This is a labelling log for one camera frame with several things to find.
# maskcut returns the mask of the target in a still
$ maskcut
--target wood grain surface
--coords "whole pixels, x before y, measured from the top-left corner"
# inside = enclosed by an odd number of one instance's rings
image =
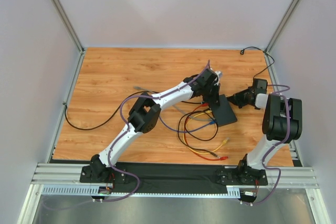
[[[240,55],[239,50],[89,48],[72,95],[68,117],[78,127],[96,126],[105,121],[124,98],[138,91],[133,86],[158,92],[167,90],[185,77],[199,73],[208,59],[214,70],[223,72],[220,92],[227,96],[250,86],[253,75],[266,66],[263,53],[255,50],[247,50]],[[270,83],[267,71],[259,77]],[[125,104],[124,115],[128,115],[134,102],[131,100]],[[178,106],[188,112],[196,107],[185,103]],[[264,113],[252,106],[239,109],[232,105],[232,108],[238,122],[220,127],[213,140],[201,142],[190,136],[187,138],[191,146],[213,150],[229,137],[228,143],[216,152],[219,156],[228,156],[229,159],[225,161],[206,161],[196,156],[178,141],[175,132],[164,127],[160,121],[151,132],[136,139],[119,161],[237,165],[263,135],[261,123]],[[169,126],[176,128],[181,113],[170,107],[161,116]],[[202,124],[193,120],[188,128],[191,130]],[[123,126],[119,114],[106,125],[92,131],[76,130],[65,121],[53,158],[89,160],[92,155],[105,149]],[[195,135],[207,138],[214,131],[215,126],[211,125]],[[293,166],[289,148],[286,146],[278,151],[269,165]]]

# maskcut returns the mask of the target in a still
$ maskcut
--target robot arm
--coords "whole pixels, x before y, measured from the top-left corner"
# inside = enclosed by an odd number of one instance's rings
[[[113,151],[110,155],[110,163],[114,165],[117,160],[119,159],[120,155],[128,148],[128,146],[139,136],[144,133],[151,131],[159,118],[159,114],[165,110],[166,108],[175,105],[178,102],[189,100],[192,96],[194,91],[192,90],[191,86],[187,85],[184,88],[181,88],[185,85],[185,82],[181,82],[179,85],[163,91],[161,93],[151,95],[153,99],[148,101],[149,99],[141,99],[139,98],[137,102],[134,104],[133,108],[130,111],[130,117],[128,118],[129,130],[128,126],[125,125],[122,131],[118,134],[118,136],[103,150],[99,153],[99,158],[103,164],[109,167],[108,162],[108,153],[110,151],[112,143],[120,137],[125,131],[127,134],[122,136],[118,139],[118,142],[113,146]],[[173,90],[178,89],[178,91],[173,92],[162,99],[154,99],[164,96],[167,93],[172,92]]]
[[[83,167],[84,175],[81,181],[107,181],[110,175],[109,167],[117,162],[120,155],[135,139],[150,132],[156,126],[163,110],[178,102],[202,95],[203,101],[207,102],[213,111],[216,111],[214,116],[217,121],[220,121],[221,118],[218,120],[216,115],[225,114],[225,109],[227,109],[221,102],[224,95],[219,95],[221,75],[220,71],[215,72],[208,68],[197,79],[194,79],[197,75],[187,77],[179,85],[164,92],[152,95],[144,92],[135,96],[139,98],[129,112],[127,124],[105,150],[91,158],[89,166]]]
[[[257,146],[247,154],[247,165],[253,169],[264,169],[262,160],[265,154],[274,146],[273,150],[265,158],[266,166],[274,154],[292,140],[297,140],[302,132],[302,102],[298,99],[290,98],[289,117],[290,134],[285,143],[278,144],[286,136],[287,120],[284,101],[281,97],[273,94],[257,94],[255,107],[264,109],[264,120],[262,132],[264,135]]]

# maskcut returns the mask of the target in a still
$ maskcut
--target gray wall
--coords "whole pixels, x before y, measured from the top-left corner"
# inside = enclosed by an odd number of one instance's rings
[[[266,47],[291,0],[61,0],[84,46]]]
[[[329,215],[336,223],[336,0],[302,0],[272,55],[281,83],[303,102],[298,141],[306,165],[314,168]]]
[[[1,223],[44,161],[79,53],[50,0],[0,0]]]

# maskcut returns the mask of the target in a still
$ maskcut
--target black servo bracket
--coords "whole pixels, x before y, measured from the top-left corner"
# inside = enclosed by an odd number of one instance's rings
[[[240,109],[246,105],[252,105],[255,107],[255,102],[257,94],[267,93],[267,80],[264,79],[253,79],[252,86],[245,90],[239,91],[234,95],[227,98],[229,102],[238,106]]]
[[[147,92],[141,95],[150,96]],[[160,105],[153,99],[139,97],[129,112],[128,122],[134,126],[135,132],[148,133],[156,126],[160,112]]]
[[[118,165],[120,170],[126,172],[126,168]],[[99,154],[92,156],[89,165],[82,168],[79,181],[81,183],[109,183],[125,184],[128,176],[123,173],[115,173],[111,167],[106,167],[99,159]]]
[[[217,183],[225,186],[255,186],[256,180],[259,185],[267,186],[267,176],[265,170],[257,170],[247,166],[247,154],[235,168],[219,168],[216,171]]]
[[[185,83],[190,82],[194,77],[187,77],[183,81]],[[193,91],[193,97],[203,98],[205,103],[209,104],[218,127],[237,122],[237,117],[233,112],[229,102],[224,94],[219,95],[219,89],[221,88],[218,81],[218,75],[211,69],[206,69],[194,82],[190,84]]]
[[[297,140],[302,133],[302,101],[290,98],[288,99],[288,106],[290,133],[285,144]],[[262,132],[266,135],[267,140],[281,141],[285,138],[287,133],[286,107],[280,96],[268,95],[262,122]]]

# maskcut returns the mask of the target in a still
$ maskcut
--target red wire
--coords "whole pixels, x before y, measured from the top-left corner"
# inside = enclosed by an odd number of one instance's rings
[[[205,107],[205,106],[208,106],[208,104],[207,103],[201,104],[200,106],[196,107],[193,110],[193,112],[196,111],[197,109],[199,109],[200,107]],[[186,132],[186,127],[184,127],[184,133],[183,133],[183,135],[184,135],[185,143],[188,144],[185,132]],[[226,160],[227,159],[227,157],[220,157],[220,158],[216,158],[216,159],[211,159],[211,158],[204,157],[204,156],[202,156],[202,155],[200,155],[198,153],[195,153],[195,152],[192,152],[192,153],[194,153],[196,156],[199,156],[199,157],[201,157],[201,158],[203,158],[205,160],[209,160],[209,161],[220,161],[220,160]]]

